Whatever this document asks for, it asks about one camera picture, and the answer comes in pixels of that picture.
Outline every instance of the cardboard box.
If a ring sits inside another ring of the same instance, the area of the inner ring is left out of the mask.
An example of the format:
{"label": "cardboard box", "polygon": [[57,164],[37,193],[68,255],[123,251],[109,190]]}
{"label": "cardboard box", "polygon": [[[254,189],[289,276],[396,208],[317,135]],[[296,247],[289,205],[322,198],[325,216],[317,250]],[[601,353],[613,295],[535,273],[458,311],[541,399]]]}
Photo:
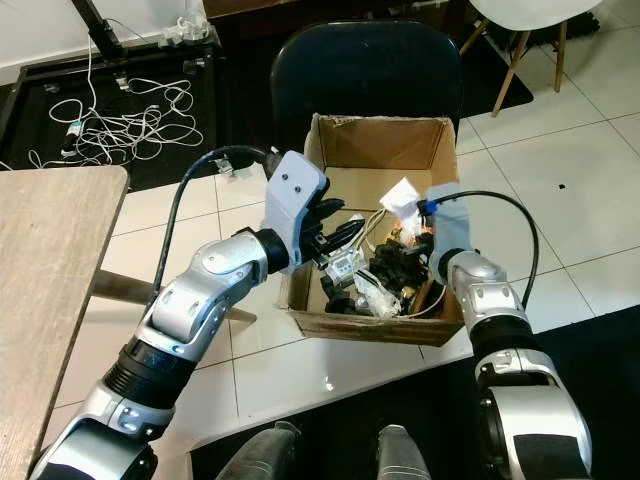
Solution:
{"label": "cardboard box", "polygon": [[[455,133],[447,118],[314,115],[304,153],[331,181],[325,198],[346,203],[345,210],[324,222],[328,233],[356,211],[366,218],[378,210],[378,200],[402,177],[421,193],[431,185],[458,181]],[[394,221],[387,214],[372,243],[384,243]],[[307,337],[441,346],[464,325],[449,291],[439,318],[325,313],[321,276],[309,264],[283,282],[282,299]]]}

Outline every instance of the white chair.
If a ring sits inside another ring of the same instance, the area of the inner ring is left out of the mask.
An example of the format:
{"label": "white chair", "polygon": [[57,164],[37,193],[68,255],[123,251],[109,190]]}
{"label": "white chair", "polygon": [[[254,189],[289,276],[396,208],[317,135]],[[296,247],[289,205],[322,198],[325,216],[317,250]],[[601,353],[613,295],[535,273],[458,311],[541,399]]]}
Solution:
{"label": "white chair", "polygon": [[564,49],[567,41],[567,20],[591,10],[602,0],[470,0],[471,4],[484,17],[480,26],[471,34],[460,49],[463,55],[473,42],[485,31],[490,22],[508,30],[522,32],[520,40],[513,54],[511,65],[507,71],[498,99],[493,107],[491,116],[500,112],[500,107],[509,89],[511,79],[515,74],[520,58],[527,45],[532,30],[560,24],[560,38],[558,39],[558,57],[556,62],[556,77],[554,90],[560,91],[562,82],[562,66],[564,63]]}

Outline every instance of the black chair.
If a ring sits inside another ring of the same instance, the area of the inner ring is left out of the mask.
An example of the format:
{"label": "black chair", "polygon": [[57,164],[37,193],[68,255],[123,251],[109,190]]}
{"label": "black chair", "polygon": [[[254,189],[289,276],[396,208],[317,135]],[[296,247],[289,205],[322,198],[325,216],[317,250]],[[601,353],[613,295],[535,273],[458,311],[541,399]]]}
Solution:
{"label": "black chair", "polygon": [[415,21],[346,21],[293,35],[271,67],[278,146],[302,151],[313,113],[451,118],[462,66],[443,33]]}

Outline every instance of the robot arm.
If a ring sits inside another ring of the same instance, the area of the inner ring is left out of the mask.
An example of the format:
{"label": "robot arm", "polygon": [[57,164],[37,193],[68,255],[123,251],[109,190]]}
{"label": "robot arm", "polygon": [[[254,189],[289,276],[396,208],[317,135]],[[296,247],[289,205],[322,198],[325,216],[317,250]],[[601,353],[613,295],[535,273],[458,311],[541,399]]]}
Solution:
{"label": "robot arm", "polygon": [[[456,188],[434,187],[428,197]],[[431,206],[430,267],[455,294],[473,345],[487,465],[504,479],[590,478],[587,425],[533,336],[504,270],[471,249],[463,202]]]}
{"label": "robot arm", "polygon": [[344,206],[321,200],[329,187],[305,157],[288,152],[267,186],[262,229],[211,242],[160,293],[117,362],[35,465],[31,479],[147,479],[175,402],[226,312],[267,275],[291,272],[330,253],[359,226],[322,234],[322,219]]}

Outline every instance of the wooden table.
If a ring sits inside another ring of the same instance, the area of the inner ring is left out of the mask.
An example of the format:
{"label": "wooden table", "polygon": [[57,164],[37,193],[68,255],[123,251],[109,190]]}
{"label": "wooden table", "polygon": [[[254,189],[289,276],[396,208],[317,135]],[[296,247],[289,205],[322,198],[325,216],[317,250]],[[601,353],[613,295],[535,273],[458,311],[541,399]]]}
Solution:
{"label": "wooden table", "polygon": [[121,167],[0,173],[0,478],[23,480],[127,191]]}

